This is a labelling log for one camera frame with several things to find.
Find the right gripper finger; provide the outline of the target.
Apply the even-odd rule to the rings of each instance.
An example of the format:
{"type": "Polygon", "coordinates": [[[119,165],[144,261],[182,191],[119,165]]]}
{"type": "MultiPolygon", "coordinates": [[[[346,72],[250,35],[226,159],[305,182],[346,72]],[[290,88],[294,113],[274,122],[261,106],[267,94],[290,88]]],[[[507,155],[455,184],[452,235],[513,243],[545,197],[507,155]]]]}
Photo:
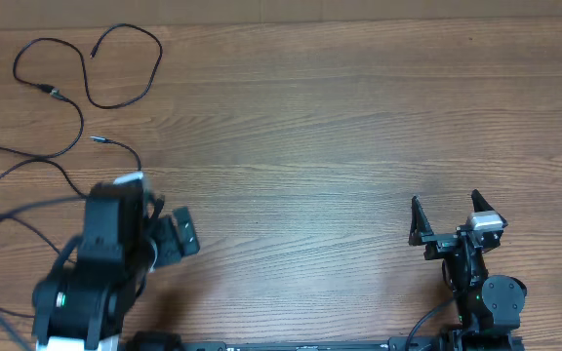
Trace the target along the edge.
{"type": "Polygon", "coordinates": [[[412,219],[408,243],[410,246],[427,245],[435,240],[435,234],[423,211],[418,196],[411,199],[412,219]]]}
{"type": "Polygon", "coordinates": [[[487,202],[478,189],[471,192],[470,198],[472,200],[473,211],[475,213],[489,212],[494,208],[487,202]]]}

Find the black cable separated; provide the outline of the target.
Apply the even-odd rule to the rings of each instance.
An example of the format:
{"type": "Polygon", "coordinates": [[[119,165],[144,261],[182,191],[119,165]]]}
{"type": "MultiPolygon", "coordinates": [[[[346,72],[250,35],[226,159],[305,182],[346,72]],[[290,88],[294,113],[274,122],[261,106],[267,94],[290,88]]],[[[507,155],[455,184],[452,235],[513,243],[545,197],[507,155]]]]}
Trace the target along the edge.
{"type": "Polygon", "coordinates": [[[152,32],[150,32],[150,31],[148,31],[148,30],[146,30],[142,27],[139,27],[137,25],[130,24],[130,23],[116,23],[116,24],[111,25],[108,29],[106,29],[101,34],[101,36],[99,37],[99,39],[97,40],[96,44],[94,45],[93,49],[91,50],[91,52],[89,54],[90,59],[94,59],[96,57],[96,55],[98,54],[99,48],[101,46],[101,43],[105,39],[105,37],[107,35],[109,35],[112,31],[114,31],[116,29],[119,29],[119,28],[130,28],[130,29],[133,29],[135,31],[138,31],[138,32],[148,36],[149,38],[151,38],[155,42],[155,44],[157,45],[157,48],[158,48],[158,56],[157,56],[156,62],[153,65],[153,68],[150,72],[148,82],[147,82],[146,86],[144,87],[143,91],[136,97],[133,97],[133,98],[131,98],[129,100],[126,100],[124,102],[119,102],[119,103],[111,104],[111,105],[104,105],[104,104],[99,104],[99,103],[95,102],[94,99],[92,98],[91,91],[90,91],[88,71],[87,71],[87,67],[86,67],[86,60],[85,60],[84,56],[82,55],[81,51],[76,46],[74,46],[73,44],[71,44],[67,41],[61,40],[59,38],[53,38],[53,37],[39,37],[39,38],[33,39],[33,40],[29,41],[28,43],[26,43],[19,50],[19,52],[17,53],[17,55],[15,56],[15,58],[13,60],[13,64],[12,64],[13,77],[17,82],[19,82],[21,84],[32,87],[34,89],[38,89],[39,91],[41,91],[45,94],[49,94],[50,96],[52,96],[56,99],[65,101],[66,97],[64,97],[60,93],[57,93],[57,89],[56,89],[55,86],[50,85],[50,84],[45,84],[45,83],[30,82],[30,81],[27,81],[25,79],[20,78],[19,75],[18,75],[18,68],[19,68],[19,64],[20,64],[20,59],[21,59],[22,55],[28,49],[30,49],[33,45],[35,45],[39,42],[54,42],[54,43],[57,43],[57,44],[60,44],[60,45],[63,45],[65,47],[68,47],[68,48],[72,49],[78,55],[78,57],[80,58],[82,78],[83,78],[83,82],[84,82],[84,90],[85,90],[86,97],[87,97],[87,99],[88,99],[88,101],[91,105],[93,105],[96,108],[103,109],[103,110],[119,109],[119,108],[123,108],[123,107],[129,106],[129,105],[132,105],[132,104],[136,103],[137,101],[139,101],[140,99],[144,98],[148,94],[148,92],[150,91],[150,89],[153,85],[156,73],[158,71],[159,65],[162,61],[164,50],[163,50],[163,45],[162,45],[161,41],[152,32]]]}

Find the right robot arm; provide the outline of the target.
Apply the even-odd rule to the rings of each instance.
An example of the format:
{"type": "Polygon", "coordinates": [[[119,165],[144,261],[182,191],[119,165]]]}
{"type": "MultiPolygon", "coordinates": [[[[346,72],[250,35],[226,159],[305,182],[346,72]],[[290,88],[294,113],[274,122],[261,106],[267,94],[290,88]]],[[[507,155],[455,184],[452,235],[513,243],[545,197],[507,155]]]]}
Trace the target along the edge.
{"type": "Polygon", "coordinates": [[[483,254],[496,249],[507,220],[478,190],[470,195],[473,212],[453,233],[435,233],[417,196],[411,200],[411,246],[423,246],[426,260],[442,262],[442,280],[453,296],[427,312],[404,342],[406,350],[522,350],[523,341],[512,332],[521,325],[526,285],[510,276],[490,275],[483,254]],[[431,338],[417,336],[421,326],[455,304],[459,322],[431,338]]]}

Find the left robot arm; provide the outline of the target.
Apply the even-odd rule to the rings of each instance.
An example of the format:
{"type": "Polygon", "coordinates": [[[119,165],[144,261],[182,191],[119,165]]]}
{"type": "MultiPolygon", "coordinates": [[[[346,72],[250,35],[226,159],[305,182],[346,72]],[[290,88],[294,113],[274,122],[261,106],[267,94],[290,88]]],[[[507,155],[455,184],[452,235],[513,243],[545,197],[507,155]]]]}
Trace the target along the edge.
{"type": "Polygon", "coordinates": [[[33,292],[39,350],[115,350],[124,319],[149,273],[200,250],[186,207],[140,180],[98,183],[85,200],[83,230],[69,240],[33,292]]]}

